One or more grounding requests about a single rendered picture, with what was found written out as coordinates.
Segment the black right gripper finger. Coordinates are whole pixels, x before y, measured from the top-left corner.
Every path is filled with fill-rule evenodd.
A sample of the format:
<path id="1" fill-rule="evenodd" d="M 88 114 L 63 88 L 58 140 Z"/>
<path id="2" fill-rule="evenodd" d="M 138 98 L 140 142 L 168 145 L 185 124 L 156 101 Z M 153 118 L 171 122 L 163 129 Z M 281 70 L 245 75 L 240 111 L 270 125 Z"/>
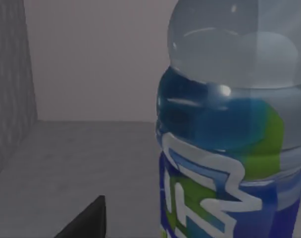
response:
<path id="1" fill-rule="evenodd" d="M 54 238 L 106 238 L 105 196 L 98 196 Z"/>

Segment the clear bottle with blue label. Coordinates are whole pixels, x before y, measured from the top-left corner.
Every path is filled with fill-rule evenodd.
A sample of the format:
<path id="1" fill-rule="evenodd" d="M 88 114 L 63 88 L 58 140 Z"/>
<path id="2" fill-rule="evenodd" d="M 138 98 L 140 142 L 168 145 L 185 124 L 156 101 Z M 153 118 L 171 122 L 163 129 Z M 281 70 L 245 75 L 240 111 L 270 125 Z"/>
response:
<path id="1" fill-rule="evenodd" d="M 167 45 L 160 238 L 295 238 L 301 0 L 178 0 Z"/>

